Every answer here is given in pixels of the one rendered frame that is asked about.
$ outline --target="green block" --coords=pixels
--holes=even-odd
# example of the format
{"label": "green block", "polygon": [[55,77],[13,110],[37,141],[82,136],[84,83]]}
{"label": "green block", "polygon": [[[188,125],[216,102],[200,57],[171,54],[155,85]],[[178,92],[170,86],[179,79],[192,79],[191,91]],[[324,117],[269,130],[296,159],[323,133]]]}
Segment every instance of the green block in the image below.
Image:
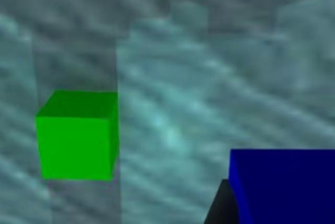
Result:
{"label": "green block", "polygon": [[117,93],[55,91],[36,125],[44,179],[113,178],[119,154]]}

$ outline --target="green cube's top face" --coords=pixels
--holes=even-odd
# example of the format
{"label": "green cube's top face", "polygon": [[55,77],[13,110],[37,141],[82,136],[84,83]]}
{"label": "green cube's top face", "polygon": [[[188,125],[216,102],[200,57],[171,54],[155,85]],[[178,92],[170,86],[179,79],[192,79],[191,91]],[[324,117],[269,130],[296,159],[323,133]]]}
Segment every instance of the green cube's top face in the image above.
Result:
{"label": "green cube's top face", "polygon": [[117,93],[55,91],[37,117],[108,118],[117,104]]}

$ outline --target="streaked texture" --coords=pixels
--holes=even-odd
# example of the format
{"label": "streaked texture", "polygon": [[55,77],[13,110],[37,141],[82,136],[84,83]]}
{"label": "streaked texture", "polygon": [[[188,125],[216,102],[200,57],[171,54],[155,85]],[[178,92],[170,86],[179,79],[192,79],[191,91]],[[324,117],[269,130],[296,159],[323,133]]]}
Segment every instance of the streaked texture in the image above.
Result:
{"label": "streaked texture", "polygon": [[[203,222],[230,148],[335,146],[335,0],[172,1],[0,0],[0,223],[51,223],[34,113],[55,87],[115,87],[116,44],[126,224]],[[104,223],[89,188],[54,204]]]}

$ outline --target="blue block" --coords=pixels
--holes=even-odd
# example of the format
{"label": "blue block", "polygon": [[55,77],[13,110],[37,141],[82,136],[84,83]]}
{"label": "blue block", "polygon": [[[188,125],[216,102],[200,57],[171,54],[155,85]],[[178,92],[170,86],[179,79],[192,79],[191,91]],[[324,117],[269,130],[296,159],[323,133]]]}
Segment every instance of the blue block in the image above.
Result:
{"label": "blue block", "polygon": [[232,149],[240,224],[334,224],[335,150]]}

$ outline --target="black object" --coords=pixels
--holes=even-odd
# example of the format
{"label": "black object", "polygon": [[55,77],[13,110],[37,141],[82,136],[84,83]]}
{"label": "black object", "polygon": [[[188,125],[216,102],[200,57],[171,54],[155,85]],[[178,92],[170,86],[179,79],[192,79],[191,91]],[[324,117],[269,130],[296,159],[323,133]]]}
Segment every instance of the black object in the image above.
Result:
{"label": "black object", "polygon": [[222,180],[205,224],[239,224],[238,206],[228,180]]}

